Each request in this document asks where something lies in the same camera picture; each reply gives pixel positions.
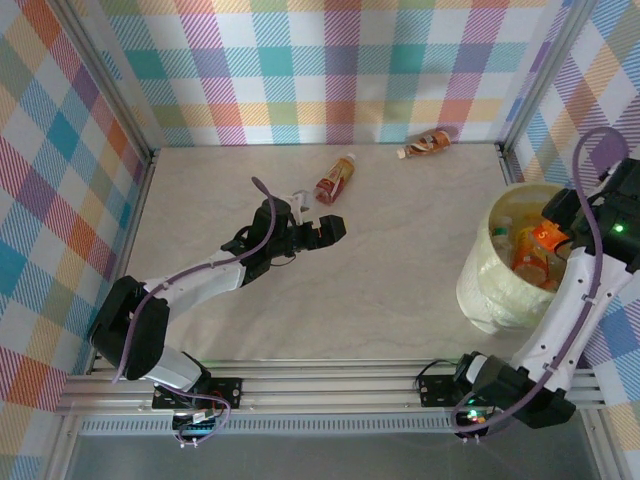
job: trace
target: metal bar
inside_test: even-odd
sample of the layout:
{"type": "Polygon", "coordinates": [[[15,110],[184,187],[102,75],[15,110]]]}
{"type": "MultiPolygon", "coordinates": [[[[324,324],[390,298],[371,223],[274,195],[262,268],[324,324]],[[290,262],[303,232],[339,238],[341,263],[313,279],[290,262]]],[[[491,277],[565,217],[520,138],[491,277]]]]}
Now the metal bar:
{"type": "MultiPolygon", "coordinates": [[[[171,415],[148,417],[131,415],[87,416],[83,419],[80,435],[127,436],[172,435],[171,415]]],[[[223,435],[252,434],[372,434],[372,433],[449,433],[450,418],[447,412],[420,412],[399,414],[356,415],[234,415],[223,435]]]]}
{"type": "Polygon", "coordinates": [[[122,49],[122,44],[118,40],[115,31],[111,28],[111,23],[106,13],[102,8],[100,0],[84,0],[85,7],[91,19],[93,20],[95,27],[100,31],[100,39],[105,44],[111,58],[120,70],[120,74],[124,79],[128,92],[133,97],[137,108],[144,115],[147,121],[147,138],[152,147],[160,148],[167,145],[167,141],[164,138],[164,133],[158,120],[153,113],[149,101],[142,91],[140,82],[138,81],[136,73],[133,71],[127,56],[122,49]]]}
{"type": "Polygon", "coordinates": [[[59,420],[55,441],[52,442],[50,455],[45,454],[39,479],[59,480],[67,476],[81,424],[82,419],[77,416],[63,417],[59,420]]]}
{"type": "Polygon", "coordinates": [[[496,143],[494,147],[496,148],[496,155],[498,156],[498,164],[500,165],[500,170],[502,170],[504,183],[507,185],[518,183],[516,174],[513,172],[511,165],[509,165],[509,162],[507,161],[507,156],[502,150],[502,146],[496,143]]]}
{"type": "Polygon", "coordinates": [[[504,141],[505,152],[511,153],[513,151],[516,142],[526,130],[542,98],[555,80],[560,68],[562,68],[564,60],[567,58],[571,47],[597,3],[597,0],[573,2],[558,37],[551,45],[549,54],[540,68],[529,94],[524,99],[509,133],[507,133],[504,141]]]}
{"type": "MultiPolygon", "coordinates": [[[[127,234],[124,239],[124,244],[122,245],[122,250],[120,253],[120,257],[118,258],[118,263],[116,264],[115,275],[113,278],[123,277],[127,271],[127,266],[129,265],[129,260],[131,259],[131,252],[133,251],[133,244],[135,242],[136,235],[138,234],[138,228],[140,227],[142,211],[144,210],[144,205],[147,203],[149,189],[151,188],[151,181],[153,180],[153,174],[156,171],[156,158],[157,155],[154,155],[151,158],[151,161],[145,166],[144,176],[142,178],[142,182],[140,183],[140,193],[138,194],[138,199],[136,200],[136,206],[133,209],[131,224],[129,225],[129,229],[127,230],[127,234]]],[[[90,374],[94,370],[96,362],[99,365],[104,365],[106,363],[107,365],[109,365],[109,367],[111,367],[111,365],[104,359],[102,359],[102,363],[100,363],[101,359],[96,358],[97,354],[97,350],[91,347],[91,352],[89,353],[89,358],[84,370],[87,374],[90,374]]]]}
{"type": "Polygon", "coordinates": [[[582,410],[580,414],[600,478],[631,479],[629,465],[609,425],[607,411],[582,410]]]}
{"type": "MultiPolygon", "coordinates": [[[[268,360],[223,361],[216,377],[241,377],[243,397],[237,413],[401,413],[425,411],[413,381],[428,360],[268,360]]],[[[452,374],[434,366],[428,374],[452,374]]],[[[60,414],[161,415],[151,410],[153,384],[120,381],[115,370],[70,377],[60,414]]],[[[579,408],[602,408],[604,399],[591,370],[578,370],[567,398],[579,408]]]]}
{"type": "Polygon", "coordinates": [[[120,125],[122,125],[127,136],[132,141],[138,155],[142,158],[151,159],[153,154],[152,146],[147,142],[101,54],[96,50],[91,37],[85,31],[75,9],[69,5],[68,0],[48,0],[48,3],[76,50],[78,50],[84,66],[93,77],[98,89],[104,95],[120,125]]]}

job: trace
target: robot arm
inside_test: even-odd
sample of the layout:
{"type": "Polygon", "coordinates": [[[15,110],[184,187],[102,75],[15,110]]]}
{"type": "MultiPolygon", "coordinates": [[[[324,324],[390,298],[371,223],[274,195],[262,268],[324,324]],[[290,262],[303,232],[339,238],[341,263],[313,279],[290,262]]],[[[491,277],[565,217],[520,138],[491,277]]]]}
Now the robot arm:
{"type": "Polygon", "coordinates": [[[602,237],[603,258],[596,298],[589,298],[596,270],[594,241],[575,190],[559,192],[543,210],[572,240],[572,253],[558,293],[537,329],[508,364],[479,352],[463,355],[454,381],[466,394],[506,410],[548,376],[527,405],[513,415],[532,428],[564,423],[575,406],[564,399],[578,359],[607,307],[620,290],[640,275],[640,162],[620,163],[604,188],[590,201],[602,237]],[[552,362],[570,339],[586,302],[591,310],[563,360],[552,362]]]}
{"type": "Polygon", "coordinates": [[[189,274],[136,281],[130,276],[117,280],[111,288],[90,330],[91,343],[113,365],[123,357],[125,339],[132,316],[149,292],[157,291],[139,312],[123,375],[127,380],[148,378],[186,393],[210,393],[209,372],[186,353],[164,345],[169,322],[190,308],[216,295],[248,285],[266,273],[274,258],[294,257],[302,250],[333,245],[345,234],[342,218],[320,218],[320,227],[303,222],[305,194],[274,198],[275,227],[267,243],[239,261],[220,265],[255,249],[268,233],[271,208],[265,200],[256,210],[253,223],[203,264],[215,268],[192,268],[189,274]],[[169,284],[171,278],[182,278],[169,284]]]}

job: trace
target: colorful plaid wall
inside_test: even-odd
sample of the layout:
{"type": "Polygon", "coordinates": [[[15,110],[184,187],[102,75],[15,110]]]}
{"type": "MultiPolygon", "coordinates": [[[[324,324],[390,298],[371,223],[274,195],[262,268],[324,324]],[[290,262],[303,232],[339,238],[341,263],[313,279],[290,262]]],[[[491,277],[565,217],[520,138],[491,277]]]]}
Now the colorful plaid wall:
{"type": "Polygon", "coordinates": [[[44,0],[0,0],[0,479],[35,478],[143,163],[44,0]]]}
{"type": "Polygon", "coordinates": [[[511,127],[513,126],[513,122],[520,113],[524,100],[527,98],[527,95],[529,95],[529,92],[531,92],[531,88],[533,87],[535,80],[538,78],[540,68],[544,65],[544,62],[549,57],[551,46],[553,45],[553,42],[556,40],[556,38],[558,38],[558,34],[565,24],[567,15],[569,14],[569,10],[571,10],[572,5],[574,5],[574,0],[564,0],[562,2],[562,7],[560,7],[560,10],[556,14],[556,18],[554,19],[551,28],[547,32],[547,36],[545,37],[544,42],[542,43],[542,46],[540,47],[535,60],[531,64],[531,67],[529,68],[529,72],[527,73],[527,76],[522,83],[522,86],[520,87],[518,96],[513,102],[511,110],[509,111],[509,115],[507,115],[507,119],[500,129],[500,134],[498,135],[496,141],[502,142],[506,139],[509,130],[511,130],[511,127]]]}
{"type": "Polygon", "coordinates": [[[127,82],[124,80],[122,72],[113,61],[113,57],[111,56],[111,53],[109,52],[104,41],[102,40],[102,37],[96,34],[96,32],[99,30],[99,27],[95,24],[95,22],[87,12],[86,0],[69,0],[69,1],[71,5],[74,7],[74,9],[76,10],[76,13],[78,14],[78,18],[82,22],[85,31],[91,35],[93,48],[102,55],[104,64],[107,67],[109,73],[111,74],[112,80],[115,82],[118,89],[120,90],[120,93],[125,103],[129,106],[129,110],[133,114],[133,117],[135,118],[138,124],[138,127],[140,128],[142,133],[145,135],[145,139],[147,143],[155,148],[160,147],[162,143],[154,135],[154,130],[149,124],[149,121],[147,120],[147,116],[143,114],[142,111],[140,110],[140,106],[138,105],[135,95],[133,94],[131,89],[127,86],[127,82]]]}
{"type": "Polygon", "coordinates": [[[75,3],[126,96],[171,146],[403,143],[438,126],[461,141],[496,140],[566,9],[561,0],[75,3]]]}
{"type": "MultiPolygon", "coordinates": [[[[640,1],[601,0],[516,146],[520,175],[569,183],[579,137],[611,125],[640,159],[640,1]]],[[[622,152],[612,137],[587,143],[582,175],[593,185],[622,152]]],[[[640,478],[640,284],[609,308],[586,351],[616,429],[640,478]]]]}

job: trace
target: trash bin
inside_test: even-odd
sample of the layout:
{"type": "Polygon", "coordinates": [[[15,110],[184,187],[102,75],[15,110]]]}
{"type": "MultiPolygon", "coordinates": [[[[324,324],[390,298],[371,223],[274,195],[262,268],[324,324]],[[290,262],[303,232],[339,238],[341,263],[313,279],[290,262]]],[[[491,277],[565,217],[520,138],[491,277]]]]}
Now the trash bin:
{"type": "Polygon", "coordinates": [[[502,262],[491,242],[491,226],[500,217],[539,214],[560,189],[549,183],[512,185],[482,218],[456,285],[462,312],[479,329],[493,334],[532,328],[547,311],[555,294],[525,282],[502,262]]]}

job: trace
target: lying bottle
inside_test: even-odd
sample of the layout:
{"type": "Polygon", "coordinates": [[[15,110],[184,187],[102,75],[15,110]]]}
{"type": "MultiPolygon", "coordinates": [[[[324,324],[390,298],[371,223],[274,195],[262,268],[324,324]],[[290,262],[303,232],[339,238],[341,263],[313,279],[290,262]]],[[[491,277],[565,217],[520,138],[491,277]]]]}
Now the lying bottle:
{"type": "Polygon", "coordinates": [[[416,143],[397,150],[398,158],[422,157],[446,150],[451,145],[449,134],[443,130],[425,135],[416,143]]]}
{"type": "Polygon", "coordinates": [[[336,201],[356,169],[355,160],[356,156],[353,153],[338,159],[316,185],[313,191],[316,200],[325,205],[331,205],[336,201]]]}

